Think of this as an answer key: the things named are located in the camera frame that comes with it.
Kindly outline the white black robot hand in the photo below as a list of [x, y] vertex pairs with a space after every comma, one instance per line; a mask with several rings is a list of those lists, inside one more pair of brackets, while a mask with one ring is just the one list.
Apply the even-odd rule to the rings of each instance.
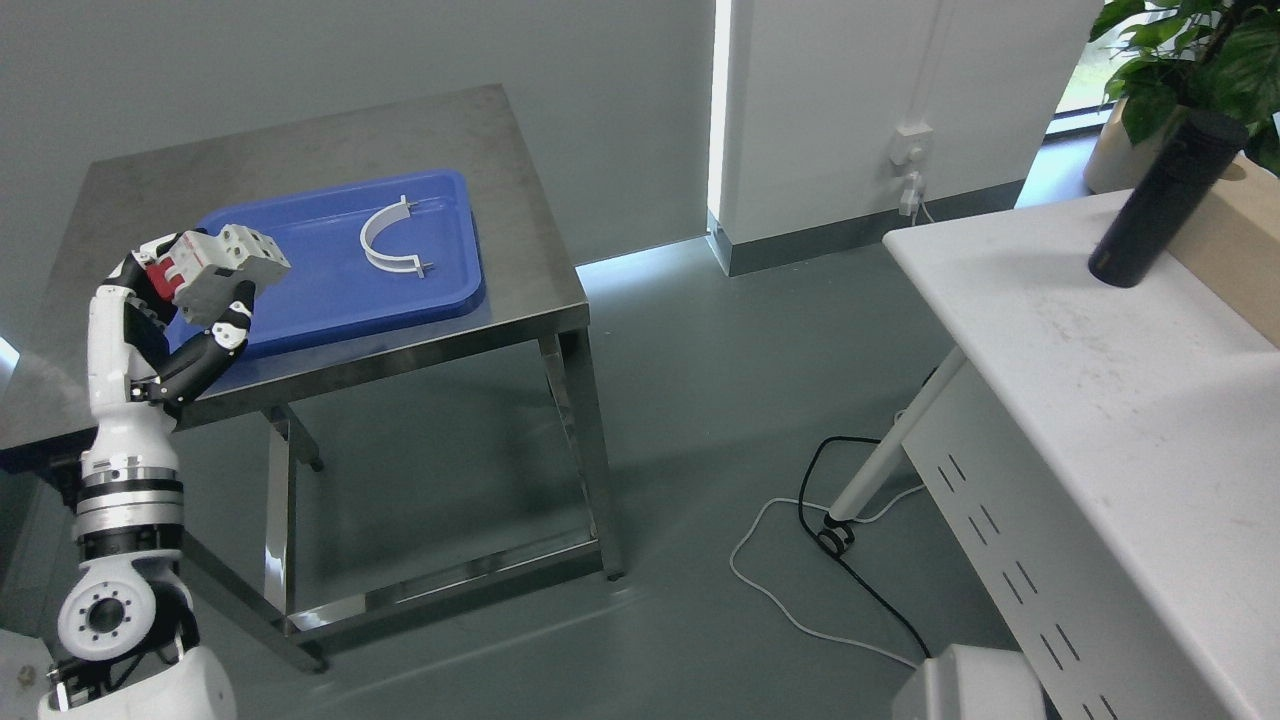
[[242, 281], [212, 324], [191, 325], [160, 297], [137, 249], [90, 301], [86, 375], [97, 432], [81, 470], [96, 482], [175, 475], [172, 433], [184, 407], [243, 355], [257, 300], [255, 283]]

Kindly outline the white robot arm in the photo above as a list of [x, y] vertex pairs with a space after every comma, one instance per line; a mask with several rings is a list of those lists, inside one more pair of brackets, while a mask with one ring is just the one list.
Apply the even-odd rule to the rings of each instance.
[[73, 510], [79, 578], [58, 614], [67, 657], [49, 673], [41, 719], [233, 719], [227, 670], [202, 644], [178, 574], [184, 530], [170, 450], [90, 450], [58, 473]]

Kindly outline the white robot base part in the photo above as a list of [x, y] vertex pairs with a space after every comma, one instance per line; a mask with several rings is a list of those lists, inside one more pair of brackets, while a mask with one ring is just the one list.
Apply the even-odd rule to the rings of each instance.
[[892, 719], [1046, 719], [1041, 683], [1019, 651], [951, 644], [891, 703]]

